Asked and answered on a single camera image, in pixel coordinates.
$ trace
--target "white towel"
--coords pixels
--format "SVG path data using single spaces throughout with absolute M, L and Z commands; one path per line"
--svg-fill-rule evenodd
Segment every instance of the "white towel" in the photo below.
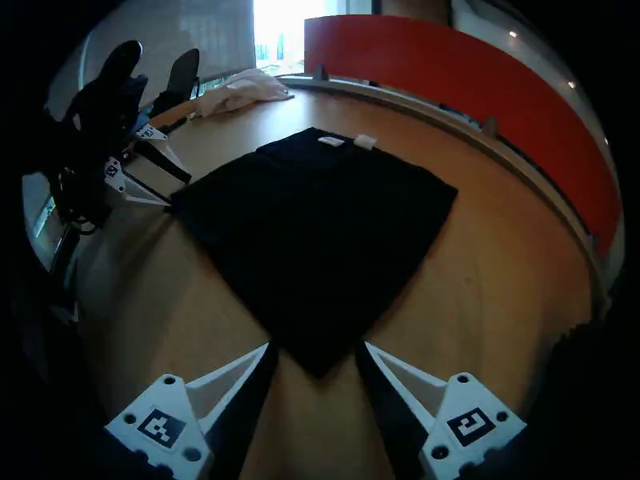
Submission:
M 293 95 L 276 78 L 252 68 L 240 72 L 215 89 L 208 90 L 196 102 L 196 114 L 206 117 L 236 110 L 253 102 L 287 100 Z

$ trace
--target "black t-shirt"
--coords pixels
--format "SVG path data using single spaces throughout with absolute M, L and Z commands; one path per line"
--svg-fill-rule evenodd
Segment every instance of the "black t-shirt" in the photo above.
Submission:
M 256 319 L 321 377 L 419 268 L 457 192 L 419 166 L 309 128 L 172 198 Z

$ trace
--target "red panel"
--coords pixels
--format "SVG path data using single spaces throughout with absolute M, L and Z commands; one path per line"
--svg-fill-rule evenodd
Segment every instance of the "red panel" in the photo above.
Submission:
M 305 72 L 373 80 L 452 106 L 529 155 L 571 200 L 606 256 L 620 201 L 589 131 L 549 85 L 467 34 L 411 18 L 351 15 L 305 21 Z

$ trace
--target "curved table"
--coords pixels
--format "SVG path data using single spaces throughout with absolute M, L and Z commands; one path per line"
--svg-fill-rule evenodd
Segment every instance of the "curved table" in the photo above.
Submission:
M 379 148 L 456 186 L 422 268 L 366 339 L 440 378 L 469 371 L 525 414 L 552 345 L 590 320 L 590 267 L 566 224 L 452 134 L 355 98 L 293 93 L 188 122 L 171 134 L 172 148 L 196 180 L 316 126 L 376 137 Z M 129 171 L 164 194 L 180 187 L 148 162 Z M 80 257 L 78 284 L 80 329 L 111 415 L 160 374 L 191 380 L 268 339 L 179 223 L 148 207 L 112 214 Z M 319 382 L 281 352 L 242 477 L 329 476 L 392 478 L 354 358 Z

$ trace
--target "clothing tag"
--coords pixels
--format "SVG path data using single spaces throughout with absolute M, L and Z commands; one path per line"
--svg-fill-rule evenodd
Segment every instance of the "clothing tag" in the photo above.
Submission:
M 318 141 L 320 143 L 326 143 L 327 145 L 331 145 L 331 146 L 340 146 L 345 142 L 344 140 L 340 140 L 339 138 L 333 138 L 333 137 L 320 137 Z
M 378 141 L 377 138 L 370 137 L 369 135 L 356 135 L 354 139 L 354 145 L 359 146 L 365 150 L 371 150 Z

